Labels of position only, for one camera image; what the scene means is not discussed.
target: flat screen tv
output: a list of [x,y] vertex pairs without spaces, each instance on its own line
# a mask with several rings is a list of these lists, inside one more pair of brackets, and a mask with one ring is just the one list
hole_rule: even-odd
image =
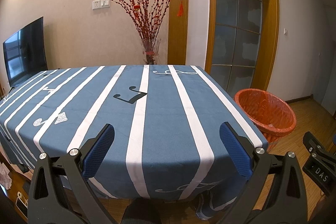
[[44,52],[43,17],[22,28],[3,43],[8,82],[18,86],[48,70]]

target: metal bolt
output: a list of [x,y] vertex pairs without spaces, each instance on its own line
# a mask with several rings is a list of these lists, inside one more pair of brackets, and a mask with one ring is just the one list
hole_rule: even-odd
[[40,154],[40,159],[43,160],[46,158],[46,156],[47,156],[47,153],[42,153]]
[[72,156],[76,156],[76,155],[78,154],[78,149],[76,149],[76,148],[71,149],[69,153],[70,153],[70,155],[72,155]]
[[289,151],[288,156],[291,157],[291,158],[295,158],[295,153],[292,152],[292,151]]
[[263,153],[265,153],[265,150],[264,150],[262,147],[257,147],[257,148],[255,149],[255,151],[256,151],[258,154],[263,154]]

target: vase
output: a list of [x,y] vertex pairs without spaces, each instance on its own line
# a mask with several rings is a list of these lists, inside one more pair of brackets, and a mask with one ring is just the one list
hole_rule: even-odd
[[159,47],[161,39],[142,39],[142,54],[146,65],[159,64]]

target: striped tablecloth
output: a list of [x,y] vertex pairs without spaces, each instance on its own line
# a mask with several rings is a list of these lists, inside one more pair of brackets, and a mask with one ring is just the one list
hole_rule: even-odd
[[[266,148],[259,130],[199,67],[59,69],[35,75],[1,101],[0,141],[12,163],[34,168],[41,152],[52,157],[80,148],[110,123],[115,141],[90,179],[96,192],[179,200],[221,187],[221,204],[209,191],[200,196],[215,211],[243,183],[219,138],[226,121]],[[209,216],[205,208],[201,214]]]

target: blue gripper pad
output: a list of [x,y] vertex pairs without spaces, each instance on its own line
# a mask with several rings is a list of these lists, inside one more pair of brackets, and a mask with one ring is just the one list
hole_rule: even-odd
[[233,133],[233,129],[230,127],[231,126],[228,126],[226,123],[221,124],[219,128],[220,139],[229,153],[238,173],[249,180],[252,175],[252,159],[242,147]]
[[103,162],[103,159],[110,149],[114,141],[113,126],[107,124],[103,128],[102,132],[100,131],[99,135],[96,138],[97,140],[83,160],[82,177],[85,181],[87,181],[89,178],[93,178],[96,175],[101,163]]

